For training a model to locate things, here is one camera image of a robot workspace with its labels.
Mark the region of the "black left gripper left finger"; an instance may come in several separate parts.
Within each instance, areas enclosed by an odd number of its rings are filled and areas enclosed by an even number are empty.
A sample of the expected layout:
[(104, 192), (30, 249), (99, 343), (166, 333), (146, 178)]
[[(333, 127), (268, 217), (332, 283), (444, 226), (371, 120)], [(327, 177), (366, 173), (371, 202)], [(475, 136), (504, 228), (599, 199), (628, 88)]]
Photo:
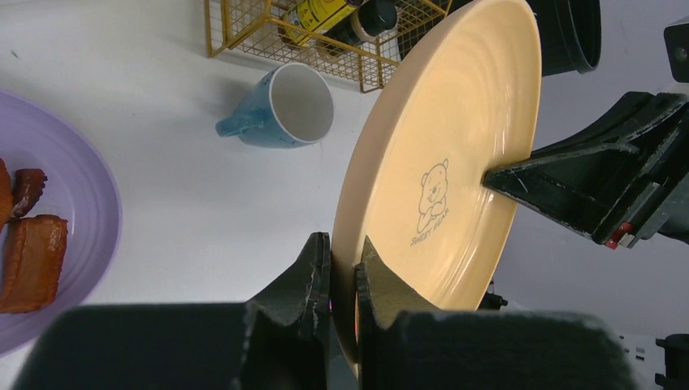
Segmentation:
[(331, 245), (315, 232), (246, 302), (81, 306), (39, 337), (16, 389), (324, 389)]

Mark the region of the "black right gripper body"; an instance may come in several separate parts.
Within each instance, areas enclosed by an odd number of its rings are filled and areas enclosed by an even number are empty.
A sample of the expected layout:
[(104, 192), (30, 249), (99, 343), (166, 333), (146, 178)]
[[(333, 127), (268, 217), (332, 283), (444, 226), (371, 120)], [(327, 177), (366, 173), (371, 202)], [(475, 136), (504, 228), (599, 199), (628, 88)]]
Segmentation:
[[(685, 89), (681, 94), (688, 97), (688, 17), (684, 17), (664, 29), (663, 37), (669, 66), (674, 81)], [(671, 178), (677, 182), (673, 189), (674, 209), (659, 233), (688, 243), (688, 104), (681, 109), (675, 120), (679, 130), (677, 145), (671, 149), (669, 168)]]

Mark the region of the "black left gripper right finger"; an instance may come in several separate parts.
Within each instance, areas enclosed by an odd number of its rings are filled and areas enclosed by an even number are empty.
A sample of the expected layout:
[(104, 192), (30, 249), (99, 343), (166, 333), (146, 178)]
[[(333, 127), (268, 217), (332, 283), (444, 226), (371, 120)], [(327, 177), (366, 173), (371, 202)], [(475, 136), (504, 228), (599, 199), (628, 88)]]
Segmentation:
[(365, 240), (357, 265), (362, 389), (636, 389), (598, 318), (549, 311), (441, 310)]

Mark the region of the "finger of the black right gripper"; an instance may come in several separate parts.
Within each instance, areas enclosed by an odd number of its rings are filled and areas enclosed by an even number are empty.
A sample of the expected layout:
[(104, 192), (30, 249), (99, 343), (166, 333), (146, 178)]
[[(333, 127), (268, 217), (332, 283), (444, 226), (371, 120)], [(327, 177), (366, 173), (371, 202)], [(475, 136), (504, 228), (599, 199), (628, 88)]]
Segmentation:
[(680, 93), (625, 93), (582, 131), (487, 171), (483, 185), (599, 245), (630, 248), (660, 234), (674, 209), (669, 161), (686, 104)]

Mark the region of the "yellow plate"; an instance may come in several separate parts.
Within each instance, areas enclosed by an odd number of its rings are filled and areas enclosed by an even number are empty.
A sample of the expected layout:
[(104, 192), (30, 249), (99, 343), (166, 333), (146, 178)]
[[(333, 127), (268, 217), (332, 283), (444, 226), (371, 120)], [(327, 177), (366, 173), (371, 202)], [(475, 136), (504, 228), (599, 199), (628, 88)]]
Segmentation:
[(350, 159), (331, 237), (333, 317), (352, 368), (365, 241), (434, 306), (477, 309), (517, 209), (481, 181), (489, 168), (529, 156), (540, 87), (529, 5), (473, 1), (428, 32), (383, 88)]

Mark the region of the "purple plate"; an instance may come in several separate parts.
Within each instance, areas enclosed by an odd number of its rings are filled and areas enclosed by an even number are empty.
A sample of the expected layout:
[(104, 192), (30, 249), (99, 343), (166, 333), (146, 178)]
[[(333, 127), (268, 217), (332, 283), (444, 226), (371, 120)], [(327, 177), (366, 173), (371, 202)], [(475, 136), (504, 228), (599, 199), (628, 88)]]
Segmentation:
[(81, 304), (106, 274), (122, 231), (122, 206), (105, 160), (84, 135), (48, 110), (1, 93), (1, 158), (10, 173), (40, 168), (47, 183), (30, 214), (67, 220), (67, 251), (55, 301), (29, 314), (2, 314), (1, 354), (35, 339)]

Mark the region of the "dark spice jar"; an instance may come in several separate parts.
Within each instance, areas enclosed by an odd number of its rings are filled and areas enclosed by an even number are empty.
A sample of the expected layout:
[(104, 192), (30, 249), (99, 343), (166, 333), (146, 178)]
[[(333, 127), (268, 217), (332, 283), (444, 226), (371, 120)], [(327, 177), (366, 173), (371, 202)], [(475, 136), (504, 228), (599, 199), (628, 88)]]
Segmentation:
[(349, 52), (344, 46), (359, 47), (371, 43), (396, 25), (397, 9), (393, 1), (368, 1), (325, 33), (325, 37), (340, 44), (319, 41), (316, 50), (321, 57), (334, 61)]

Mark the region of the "small yellow label bottle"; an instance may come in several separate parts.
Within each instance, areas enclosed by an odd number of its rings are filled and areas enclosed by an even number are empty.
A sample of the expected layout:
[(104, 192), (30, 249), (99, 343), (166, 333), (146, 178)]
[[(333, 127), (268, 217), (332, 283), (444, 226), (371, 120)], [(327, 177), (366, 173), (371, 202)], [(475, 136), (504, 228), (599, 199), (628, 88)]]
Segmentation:
[[(362, 1), (357, 0), (304, 0), (292, 6), (280, 19), (292, 27), (324, 34), (346, 19), (361, 4)], [(314, 36), (292, 27), (278, 27), (283, 43), (291, 47), (308, 47), (316, 42)]]

